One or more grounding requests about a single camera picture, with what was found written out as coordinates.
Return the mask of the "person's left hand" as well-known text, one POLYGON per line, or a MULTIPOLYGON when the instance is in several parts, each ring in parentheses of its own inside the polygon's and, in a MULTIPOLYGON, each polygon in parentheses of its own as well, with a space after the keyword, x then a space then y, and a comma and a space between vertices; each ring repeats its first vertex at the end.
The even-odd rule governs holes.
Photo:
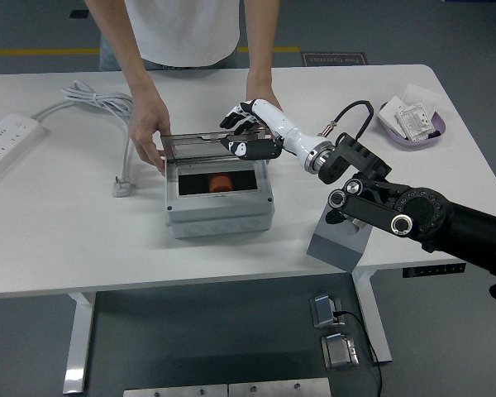
POLYGON ((246 83, 246 101, 253 101, 256 99, 263 99, 268 103, 271 103, 278 110, 282 111, 282 107, 279 100, 274 94, 271 84, 258 83, 258 82, 247 82, 246 83))

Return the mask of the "person's right hand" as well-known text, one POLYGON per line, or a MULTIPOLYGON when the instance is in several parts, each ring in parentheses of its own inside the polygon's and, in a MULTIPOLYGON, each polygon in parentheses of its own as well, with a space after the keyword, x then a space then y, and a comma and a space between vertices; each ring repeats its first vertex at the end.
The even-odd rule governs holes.
POLYGON ((153 136, 170 134, 169 111, 157 93, 133 98, 130 123, 131 140, 140 159, 165 176, 165 153, 157 148, 153 136))

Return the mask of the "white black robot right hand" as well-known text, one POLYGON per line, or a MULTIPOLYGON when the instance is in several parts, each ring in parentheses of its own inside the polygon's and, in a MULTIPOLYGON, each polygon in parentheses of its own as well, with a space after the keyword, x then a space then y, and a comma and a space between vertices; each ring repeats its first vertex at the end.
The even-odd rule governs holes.
POLYGON ((265 126, 272 138, 232 141, 225 137, 221 144, 241 160, 271 160, 287 151, 297 156, 299 164, 313 175, 321 169, 323 156, 334 149, 326 138, 303 133, 281 110, 264 99, 239 103, 226 115, 220 127, 232 130, 238 136, 257 125, 265 126))

